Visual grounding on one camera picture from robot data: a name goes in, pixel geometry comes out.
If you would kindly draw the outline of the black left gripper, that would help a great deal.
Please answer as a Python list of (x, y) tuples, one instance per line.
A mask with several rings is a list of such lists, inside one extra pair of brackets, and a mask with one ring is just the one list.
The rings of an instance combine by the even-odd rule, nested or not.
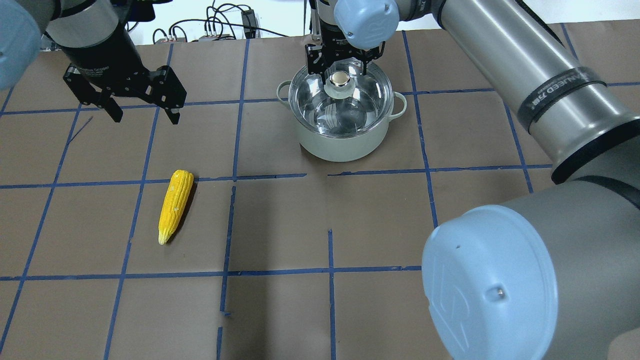
[(73, 25), (54, 20), (47, 33), (70, 59), (62, 76), (78, 102), (103, 109), (115, 123), (123, 111), (115, 96), (155, 96), (172, 125), (178, 125), (187, 91), (171, 66), (150, 71), (123, 23)]

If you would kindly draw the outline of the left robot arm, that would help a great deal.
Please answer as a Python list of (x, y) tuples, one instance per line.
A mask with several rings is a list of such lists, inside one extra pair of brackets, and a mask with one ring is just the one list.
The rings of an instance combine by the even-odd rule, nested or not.
[(62, 79), (78, 102), (104, 109), (119, 123), (115, 98), (137, 98), (163, 109), (173, 125), (187, 91), (167, 64), (144, 66), (127, 30), (151, 22), (156, 0), (3, 0), (0, 3), (0, 87), (12, 88), (50, 39), (70, 64)]

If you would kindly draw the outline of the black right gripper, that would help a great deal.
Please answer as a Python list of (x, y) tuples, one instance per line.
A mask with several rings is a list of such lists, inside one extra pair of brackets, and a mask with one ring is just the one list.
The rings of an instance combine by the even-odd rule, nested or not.
[(384, 54), (386, 44), (379, 44), (368, 50), (356, 48), (346, 39), (336, 25), (320, 20), (321, 41), (306, 44), (306, 68), (309, 75), (325, 76), (330, 63), (339, 60), (357, 59), (361, 61), (361, 75), (366, 76), (368, 65)]

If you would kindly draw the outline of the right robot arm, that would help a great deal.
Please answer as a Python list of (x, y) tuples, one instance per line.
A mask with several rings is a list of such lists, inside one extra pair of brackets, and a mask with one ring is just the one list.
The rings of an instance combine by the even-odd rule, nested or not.
[(455, 360), (603, 360), (639, 326), (639, 115), (521, 0), (396, 0), (411, 76), (470, 59), (487, 89), (414, 88), (433, 231), (429, 313)]

